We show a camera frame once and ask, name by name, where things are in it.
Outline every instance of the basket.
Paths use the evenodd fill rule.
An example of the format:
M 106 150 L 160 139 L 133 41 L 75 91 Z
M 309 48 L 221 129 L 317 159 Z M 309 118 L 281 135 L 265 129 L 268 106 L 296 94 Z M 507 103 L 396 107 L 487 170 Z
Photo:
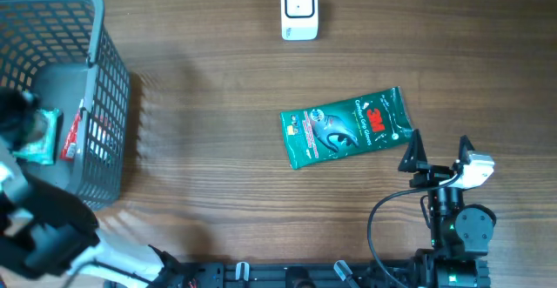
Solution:
M 118 198 L 130 99 L 130 75 L 103 19 L 103 0 L 0 0 L 0 85 L 35 92 L 42 107 L 63 112 L 56 163 L 22 169 L 92 210 Z M 63 161 L 77 113 L 75 159 Z

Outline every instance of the red item in basket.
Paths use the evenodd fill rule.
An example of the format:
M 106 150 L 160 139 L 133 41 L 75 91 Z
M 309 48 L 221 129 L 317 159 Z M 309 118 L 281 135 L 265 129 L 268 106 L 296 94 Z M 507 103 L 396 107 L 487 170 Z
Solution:
M 66 140 L 64 141 L 64 147 L 62 149 L 62 153 L 60 153 L 60 158 L 62 158 L 65 161 L 73 161 L 73 158 L 76 156 L 77 127 L 79 125 L 79 121 L 81 120 L 79 111 L 83 107 L 83 102 L 84 101 L 81 100 L 81 104 L 77 109 L 77 114 L 73 119 L 73 123 L 71 124 L 70 132 L 68 132 L 68 136 L 66 136 Z

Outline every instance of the green item in basket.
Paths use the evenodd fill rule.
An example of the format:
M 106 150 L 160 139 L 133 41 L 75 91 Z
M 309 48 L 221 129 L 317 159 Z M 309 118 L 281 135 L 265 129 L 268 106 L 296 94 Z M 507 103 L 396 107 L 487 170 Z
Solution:
M 333 104 L 280 113 L 294 170 L 331 159 L 392 148 L 412 137 L 400 87 Z
M 37 110 L 37 113 L 43 119 L 40 124 L 46 124 L 44 136 L 35 142 L 24 145 L 19 151 L 13 151 L 12 154 L 14 157 L 22 158 L 28 162 L 52 165 L 54 164 L 57 121 L 60 110 Z

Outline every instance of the basket bottom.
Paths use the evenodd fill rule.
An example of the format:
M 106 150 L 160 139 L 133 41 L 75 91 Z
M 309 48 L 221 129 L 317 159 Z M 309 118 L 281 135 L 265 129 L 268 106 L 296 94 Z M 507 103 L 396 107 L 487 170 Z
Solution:
M 87 66 L 83 64 L 50 64 L 44 66 L 32 83 L 32 91 L 41 97 L 41 107 L 59 109 L 62 116 L 58 120 L 57 147 L 53 165 L 21 163 L 31 175 L 53 184 L 58 188 L 75 193 L 79 183 L 71 183 L 73 162 L 60 159 L 64 141 L 70 132 L 81 99 L 85 95 Z

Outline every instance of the glove image on package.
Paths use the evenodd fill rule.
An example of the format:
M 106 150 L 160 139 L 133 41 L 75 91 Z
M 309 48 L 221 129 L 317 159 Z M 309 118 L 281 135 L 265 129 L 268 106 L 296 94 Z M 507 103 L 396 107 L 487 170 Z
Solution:
M 413 131 L 399 87 L 280 118 L 293 169 L 405 144 Z

